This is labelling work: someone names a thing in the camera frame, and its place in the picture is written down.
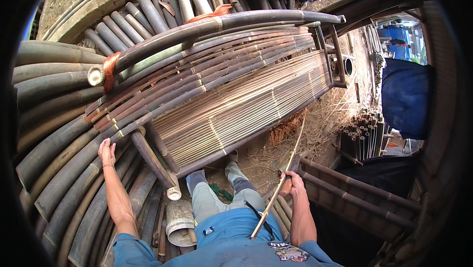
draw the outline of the man's right hand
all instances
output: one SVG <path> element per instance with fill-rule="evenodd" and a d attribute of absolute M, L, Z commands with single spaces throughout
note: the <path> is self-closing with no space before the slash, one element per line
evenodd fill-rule
<path fill-rule="evenodd" d="M 286 176 L 291 177 L 292 187 L 291 187 L 291 190 L 289 191 L 289 194 L 292 197 L 295 197 L 298 194 L 307 194 L 304 188 L 304 182 L 302 181 L 302 178 L 298 174 L 296 174 L 293 171 L 288 170 L 282 173 L 281 178 L 285 178 Z"/>
<path fill-rule="evenodd" d="M 102 164 L 115 165 L 115 147 L 115 143 L 110 146 L 110 138 L 102 141 L 98 148 L 98 156 L 102 159 Z"/>

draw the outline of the leg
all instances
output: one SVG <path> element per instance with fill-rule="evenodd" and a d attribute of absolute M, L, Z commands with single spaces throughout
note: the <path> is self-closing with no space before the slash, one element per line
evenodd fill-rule
<path fill-rule="evenodd" d="M 186 182 L 192 196 L 192 212 L 197 223 L 229 209 L 229 206 L 222 203 L 210 189 L 203 169 L 188 175 Z"/>
<path fill-rule="evenodd" d="M 253 184 L 240 171 L 236 162 L 230 161 L 228 163 L 225 174 L 233 187 L 233 194 L 235 195 L 230 208 L 247 207 L 245 201 L 248 201 L 256 209 L 266 208 L 263 199 L 257 193 Z"/>

